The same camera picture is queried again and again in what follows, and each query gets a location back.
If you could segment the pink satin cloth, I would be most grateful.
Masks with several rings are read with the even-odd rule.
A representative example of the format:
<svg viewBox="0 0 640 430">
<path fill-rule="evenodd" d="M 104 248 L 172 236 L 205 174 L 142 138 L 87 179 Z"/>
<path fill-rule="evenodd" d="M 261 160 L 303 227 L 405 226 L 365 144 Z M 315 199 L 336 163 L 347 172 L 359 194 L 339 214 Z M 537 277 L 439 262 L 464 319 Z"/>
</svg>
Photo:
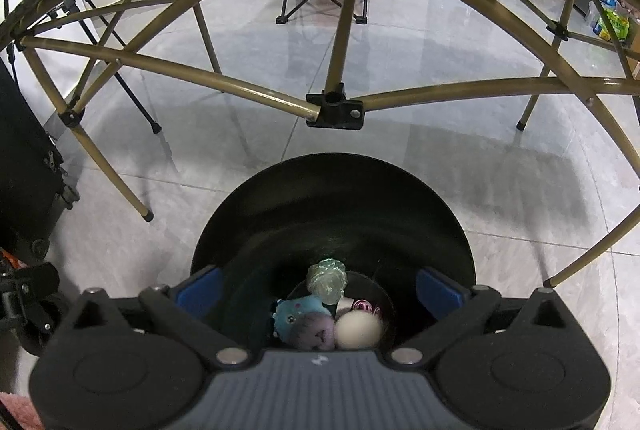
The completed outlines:
<svg viewBox="0 0 640 430">
<path fill-rule="evenodd" d="M 352 311 L 363 311 L 373 314 L 378 318 L 382 317 L 381 309 L 379 306 L 375 306 L 371 302 L 366 299 L 358 299 L 352 302 L 352 306 L 350 307 Z"/>
</svg>

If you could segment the light blue plush toy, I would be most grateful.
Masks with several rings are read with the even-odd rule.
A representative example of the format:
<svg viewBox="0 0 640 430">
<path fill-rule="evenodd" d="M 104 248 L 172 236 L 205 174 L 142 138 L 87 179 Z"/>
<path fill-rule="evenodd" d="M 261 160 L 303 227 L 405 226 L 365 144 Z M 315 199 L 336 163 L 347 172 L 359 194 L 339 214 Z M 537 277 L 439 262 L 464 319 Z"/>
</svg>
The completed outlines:
<svg viewBox="0 0 640 430">
<path fill-rule="evenodd" d="M 273 332 L 283 342 L 287 342 L 288 338 L 290 338 L 294 323 L 309 313 L 332 316 L 331 312 L 314 294 L 294 299 L 279 300 L 272 313 Z"/>
</svg>

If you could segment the white round sponge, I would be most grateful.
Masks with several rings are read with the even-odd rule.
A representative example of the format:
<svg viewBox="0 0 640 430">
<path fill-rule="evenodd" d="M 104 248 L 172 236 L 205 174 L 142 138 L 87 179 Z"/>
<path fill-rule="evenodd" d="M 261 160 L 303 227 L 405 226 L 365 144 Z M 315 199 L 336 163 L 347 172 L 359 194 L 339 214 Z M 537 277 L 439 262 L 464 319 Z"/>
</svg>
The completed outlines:
<svg viewBox="0 0 640 430">
<path fill-rule="evenodd" d="M 334 325 L 339 349 L 357 350 L 376 346 L 383 333 L 381 321 L 370 312 L 352 311 L 341 316 Z"/>
</svg>

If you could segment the white wedge sponge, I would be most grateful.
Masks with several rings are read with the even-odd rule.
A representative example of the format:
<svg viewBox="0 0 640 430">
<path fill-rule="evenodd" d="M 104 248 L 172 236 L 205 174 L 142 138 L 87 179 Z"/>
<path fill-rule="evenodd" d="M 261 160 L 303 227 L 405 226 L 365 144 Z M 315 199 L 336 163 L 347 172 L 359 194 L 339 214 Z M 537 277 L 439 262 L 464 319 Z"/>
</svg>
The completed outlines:
<svg viewBox="0 0 640 430">
<path fill-rule="evenodd" d="M 338 320 L 344 314 L 350 312 L 352 310 L 352 306 L 354 305 L 355 300 L 352 298 L 343 297 L 337 302 L 334 318 Z"/>
</svg>

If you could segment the iridescent plastic bag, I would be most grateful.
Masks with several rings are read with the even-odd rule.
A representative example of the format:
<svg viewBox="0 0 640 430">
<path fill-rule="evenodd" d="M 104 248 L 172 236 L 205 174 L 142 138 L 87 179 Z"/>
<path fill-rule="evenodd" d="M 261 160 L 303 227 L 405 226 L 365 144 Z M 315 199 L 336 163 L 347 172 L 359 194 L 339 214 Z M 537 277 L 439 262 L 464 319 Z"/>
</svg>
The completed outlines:
<svg viewBox="0 0 640 430">
<path fill-rule="evenodd" d="M 339 260 L 324 259 L 308 268 L 307 290 L 327 306 L 336 306 L 340 302 L 347 283 L 345 265 Z"/>
</svg>

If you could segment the lilac fluffy towel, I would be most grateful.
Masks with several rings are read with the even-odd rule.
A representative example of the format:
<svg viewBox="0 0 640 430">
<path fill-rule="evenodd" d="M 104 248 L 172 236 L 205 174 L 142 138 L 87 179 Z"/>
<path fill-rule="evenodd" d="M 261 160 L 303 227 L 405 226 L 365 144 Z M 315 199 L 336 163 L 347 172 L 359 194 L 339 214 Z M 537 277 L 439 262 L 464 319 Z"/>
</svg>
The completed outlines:
<svg viewBox="0 0 640 430">
<path fill-rule="evenodd" d="M 288 343 L 304 351 L 331 351 L 335 348 L 335 322 L 331 315 L 307 313 L 293 324 Z"/>
</svg>

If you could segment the black round trash bin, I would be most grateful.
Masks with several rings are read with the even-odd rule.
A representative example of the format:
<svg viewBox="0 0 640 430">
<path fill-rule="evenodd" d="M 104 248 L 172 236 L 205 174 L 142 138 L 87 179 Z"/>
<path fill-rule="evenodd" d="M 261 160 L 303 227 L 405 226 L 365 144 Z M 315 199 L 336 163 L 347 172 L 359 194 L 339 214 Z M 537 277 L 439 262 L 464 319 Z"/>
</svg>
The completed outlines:
<svg viewBox="0 0 640 430">
<path fill-rule="evenodd" d="M 308 270 L 324 259 L 345 265 L 350 298 L 380 310 L 383 352 L 436 322 L 416 293 L 421 270 L 476 283 L 465 232 L 426 183 L 384 160 L 311 154 L 258 172 L 208 220 L 191 271 L 216 266 L 222 284 L 204 320 L 252 351 L 275 348 L 274 306 L 307 294 Z"/>
</svg>

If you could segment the black suitcase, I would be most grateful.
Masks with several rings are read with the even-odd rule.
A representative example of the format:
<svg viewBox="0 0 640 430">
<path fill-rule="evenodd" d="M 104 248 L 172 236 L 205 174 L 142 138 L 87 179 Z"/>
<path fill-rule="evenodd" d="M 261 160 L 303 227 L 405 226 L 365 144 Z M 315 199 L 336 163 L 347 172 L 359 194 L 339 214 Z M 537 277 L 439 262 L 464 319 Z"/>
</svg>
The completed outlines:
<svg viewBox="0 0 640 430">
<path fill-rule="evenodd" d="M 75 191 L 63 159 L 1 67 L 1 330 L 39 355 L 68 312 L 60 276 L 46 260 L 50 234 Z"/>
</svg>

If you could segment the pink fuzzy sleeve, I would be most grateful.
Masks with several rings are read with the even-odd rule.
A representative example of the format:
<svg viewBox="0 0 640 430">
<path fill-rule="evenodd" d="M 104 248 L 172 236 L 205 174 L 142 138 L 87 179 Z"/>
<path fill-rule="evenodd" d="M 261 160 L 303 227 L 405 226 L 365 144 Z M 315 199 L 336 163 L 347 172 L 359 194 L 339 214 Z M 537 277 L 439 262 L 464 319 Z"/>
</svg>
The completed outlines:
<svg viewBox="0 0 640 430">
<path fill-rule="evenodd" d="M 6 392 L 1 392 L 0 396 L 2 403 L 24 429 L 44 429 L 30 398 Z"/>
</svg>

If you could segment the tan folding slat table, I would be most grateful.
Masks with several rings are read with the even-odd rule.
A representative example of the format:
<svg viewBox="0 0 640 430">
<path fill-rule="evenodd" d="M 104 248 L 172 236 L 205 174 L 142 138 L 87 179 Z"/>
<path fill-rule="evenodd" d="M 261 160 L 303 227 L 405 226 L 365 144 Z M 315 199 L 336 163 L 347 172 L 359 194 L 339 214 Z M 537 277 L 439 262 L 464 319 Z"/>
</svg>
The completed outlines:
<svg viewBox="0 0 640 430">
<path fill-rule="evenodd" d="M 293 23 L 274 23 L 277 0 L 206 0 L 214 47 L 232 76 L 257 77 L 279 91 L 317 90 L 329 64 L 337 10 L 312 4 Z M 347 75 L 356 91 L 400 84 L 448 83 L 462 77 L 534 76 L 533 55 L 506 40 L 497 26 L 454 0 L 375 0 L 369 25 L 355 26 Z M 112 242 L 134 242 L 140 266 L 117 272 L 127 287 L 186 272 L 186 250 L 209 212 L 257 170 L 281 160 L 336 148 L 379 156 L 419 171 L 489 249 L 530 249 L 560 267 L 613 228 L 639 202 L 632 171 L 574 98 L 542 98 L 523 135 L 512 126 L 525 98 L 494 98 L 378 112 L 361 134 L 321 134 L 292 116 L 225 98 L 214 90 L 125 69 L 127 81 L 157 112 L 164 130 L 149 126 L 122 91 L 107 90 L 90 105 L 88 131 L 134 192 L 151 203 L 150 228 L 119 199 L 71 134 L 62 152 L 79 178 L 82 206 L 68 214 L 55 251 L 78 284 L 97 264 L 80 254 L 119 257 Z M 140 280 L 134 275 L 140 271 Z"/>
</svg>

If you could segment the green snack bag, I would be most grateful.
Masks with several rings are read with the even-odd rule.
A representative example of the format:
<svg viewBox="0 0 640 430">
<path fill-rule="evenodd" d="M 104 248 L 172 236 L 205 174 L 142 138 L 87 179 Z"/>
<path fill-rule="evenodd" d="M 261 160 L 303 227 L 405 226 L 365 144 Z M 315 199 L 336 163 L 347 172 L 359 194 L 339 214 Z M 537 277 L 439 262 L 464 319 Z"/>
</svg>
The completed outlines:
<svg viewBox="0 0 640 430">
<path fill-rule="evenodd" d="M 616 34 L 616 37 L 620 42 L 625 42 L 627 40 L 629 29 L 630 29 L 630 20 L 625 13 L 617 12 L 616 8 L 610 8 L 609 6 L 605 6 L 603 8 L 608 21 L 610 22 L 613 31 Z M 605 41 L 611 40 L 611 35 L 608 32 L 608 28 L 606 28 L 604 19 L 599 17 L 597 23 L 592 28 L 594 34 Z"/>
</svg>

